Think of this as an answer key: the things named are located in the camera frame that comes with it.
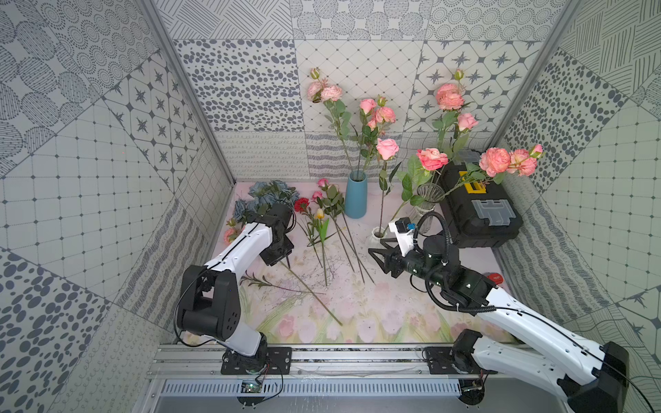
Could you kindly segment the red carnation stem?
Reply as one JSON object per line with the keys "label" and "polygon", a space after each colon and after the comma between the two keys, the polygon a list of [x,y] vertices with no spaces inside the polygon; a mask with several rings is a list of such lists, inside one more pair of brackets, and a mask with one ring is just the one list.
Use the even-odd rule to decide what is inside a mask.
{"label": "red carnation stem", "polygon": [[322,256],[317,250],[317,245],[320,243],[320,237],[318,235],[319,223],[311,210],[310,200],[303,197],[299,198],[294,203],[294,211],[296,211],[296,213],[301,216],[299,227],[306,234],[308,245],[313,248],[313,252],[318,260],[319,265],[325,268]]}

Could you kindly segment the pink carnation spray stem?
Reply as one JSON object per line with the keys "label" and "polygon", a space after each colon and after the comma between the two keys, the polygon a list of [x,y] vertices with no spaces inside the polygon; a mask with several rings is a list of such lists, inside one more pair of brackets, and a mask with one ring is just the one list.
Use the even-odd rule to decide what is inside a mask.
{"label": "pink carnation spray stem", "polygon": [[322,77],[322,72],[318,67],[313,67],[309,72],[309,76],[312,82],[306,89],[306,98],[311,103],[322,104],[325,107],[328,112],[326,118],[341,142],[344,155],[349,164],[349,170],[353,171],[355,169],[354,163],[349,156],[347,146],[351,114],[342,101],[344,90],[338,85],[330,84],[327,77]]}

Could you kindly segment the pink rose single stem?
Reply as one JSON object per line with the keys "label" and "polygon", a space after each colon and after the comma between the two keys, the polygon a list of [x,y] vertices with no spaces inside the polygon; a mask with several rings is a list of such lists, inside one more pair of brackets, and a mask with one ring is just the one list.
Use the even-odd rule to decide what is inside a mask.
{"label": "pink rose single stem", "polygon": [[377,133],[376,110],[377,101],[375,99],[369,98],[360,102],[359,118],[361,127],[356,129],[356,144],[359,151],[358,169],[365,175],[368,175],[368,167],[370,167],[375,156],[375,139]]}

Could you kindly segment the large pink peony spray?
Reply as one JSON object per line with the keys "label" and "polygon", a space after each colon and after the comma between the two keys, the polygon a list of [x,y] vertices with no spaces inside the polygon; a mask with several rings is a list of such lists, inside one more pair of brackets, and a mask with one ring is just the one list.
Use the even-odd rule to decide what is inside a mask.
{"label": "large pink peony spray", "polygon": [[433,122],[433,127],[437,131],[439,149],[448,156],[450,162],[454,160],[454,147],[461,135],[459,115],[466,106],[465,88],[461,84],[464,75],[463,70],[455,70],[451,80],[440,86],[435,93],[437,106],[442,111],[442,115]]}

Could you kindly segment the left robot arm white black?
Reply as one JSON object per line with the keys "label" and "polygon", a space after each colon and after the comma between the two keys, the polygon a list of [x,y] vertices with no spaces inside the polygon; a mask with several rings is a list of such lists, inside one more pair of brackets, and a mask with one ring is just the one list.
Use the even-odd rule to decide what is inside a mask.
{"label": "left robot arm white black", "polygon": [[266,213],[251,214],[242,232],[215,258],[191,265],[182,276],[182,287],[173,311],[177,341],[189,346],[182,333],[206,337],[225,347],[248,372],[268,363],[265,335],[242,320],[239,283],[253,262],[260,258],[273,266],[292,253],[287,236],[294,229],[294,210],[275,203]]}

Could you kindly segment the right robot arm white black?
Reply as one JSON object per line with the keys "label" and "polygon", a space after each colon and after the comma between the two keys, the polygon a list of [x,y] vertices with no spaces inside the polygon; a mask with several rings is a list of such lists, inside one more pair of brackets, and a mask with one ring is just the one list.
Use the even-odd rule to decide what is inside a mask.
{"label": "right robot arm white black", "polygon": [[631,387],[629,354],[615,342],[599,344],[573,333],[515,299],[487,276],[461,264],[444,217],[442,230],[420,235],[408,218],[390,222],[391,239],[368,254],[381,270],[423,281],[425,293],[439,308],[481,318],[527,344],[500,344],[476,330],[455,339],[447,362],[460,373],[503,373],[540,388],[574,412],[622,412]]}

